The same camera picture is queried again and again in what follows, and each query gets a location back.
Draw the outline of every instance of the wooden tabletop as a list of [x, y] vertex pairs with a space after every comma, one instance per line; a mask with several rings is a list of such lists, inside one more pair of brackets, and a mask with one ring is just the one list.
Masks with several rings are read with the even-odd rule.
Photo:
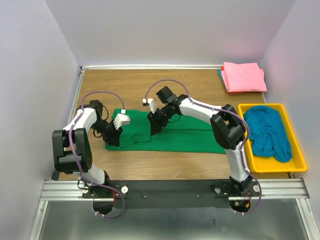
[[[224, 106], [231, 104], [235, 109], [241, 103], [263, 103], [261, 93], [227, 93], [218, 71], [214, 69], [135, 69], [135, 70], [86, 70], [80, 89], [77, 106], [84, 95], [92, 91], [106, 90], [119, 94], [126, 109], [148, 111], [142, 107], [142, 98], [154, 82], [161, 79], [176, 79], [183, 82], [190, 95], [201, 102]], [[162, 103], [156, 92], [168, 86], [177, 96], [185, 90], [175, 82], [161, 82], [149, 93], [156, 99], [157, 106]], [[97, 93], [88, 96], [99, 100], [112, 115], [121, 102], [111, 94]], [[185, 179], [227, 179], [230, 175], [229, 163], [225, 154], [163, 151], [111, 151], [105, 149], [101, 138], [95, 138], [92, 130], [88, 133], [93, 163], [107, 171], [112, 180], [185, 180]], [[60, 180], [74, 180], [72, 175], [62, 173]]]

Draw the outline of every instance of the gray floor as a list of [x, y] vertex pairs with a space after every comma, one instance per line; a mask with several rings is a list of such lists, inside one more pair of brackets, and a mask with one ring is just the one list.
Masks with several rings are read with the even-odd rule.
[[295, 199], [263, 200], [249, 215], [229, 209], [127, 209], [105, 219], [88, 201], [51, 202], [42, 240], [304, 240]]

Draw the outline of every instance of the white metal frame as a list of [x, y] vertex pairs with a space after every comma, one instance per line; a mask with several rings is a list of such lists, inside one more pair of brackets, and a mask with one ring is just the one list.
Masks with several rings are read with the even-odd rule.
[[[73, 119], [76, 104], [81, 89], [84, 74], [87, 69], [219, 69], [221, 65], [104, 65], [84, 66], [81, 69], [78, 85], [74, 95], [68, 124]], [[296, 199], [302, 221], [310, 240], [320, 240], [319, 229], [309, 204], [309, 194], [302, 178], [288, 179], [260, 179], [263, 199]], [[47, 207], [50, 201], [92, 201], [82, 198], [82, 191], [77, 187], [77, 181], [44, 181], [41, 196], [34, 218], [29, 240], [38, 240], [45, 220]], [[95, 201], [113, 201], [111, 198], [94, 199]]]

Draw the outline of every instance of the white wall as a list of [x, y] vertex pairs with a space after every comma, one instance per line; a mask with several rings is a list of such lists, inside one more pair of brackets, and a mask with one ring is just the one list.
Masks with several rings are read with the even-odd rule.
[[46, 0], [81, 66], [259, 62], [295, 0]]
[[1, 1], [0, 239], [26, 240], [79, 65], [44, 0]]
[[260, 67], [269, 103], [285, 105], [307, 161], [304, 175], [320, 226], [320, 1], [297, 0]]

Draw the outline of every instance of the yellow plastic basket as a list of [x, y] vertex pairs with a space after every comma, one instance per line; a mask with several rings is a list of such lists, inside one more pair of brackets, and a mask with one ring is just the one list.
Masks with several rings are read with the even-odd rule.
[[244, 118], [244, 114], [254, 106], [268, 106], [277, 110], [282, 118], [287, 138], [291, 144], [292, 159], [288, 162], [280, 162], [272, 157], [255, 156], [252, 152], [252, 141], [245, 143], [245, 153], [250, 170], [254, 173], [279, 173], [279, 172], [305, 172], [307, 164], [301, 153], [295, 133], [289, 122], [285, 107], [281, 103], [252, 103], [239, 104], [239, 115]]

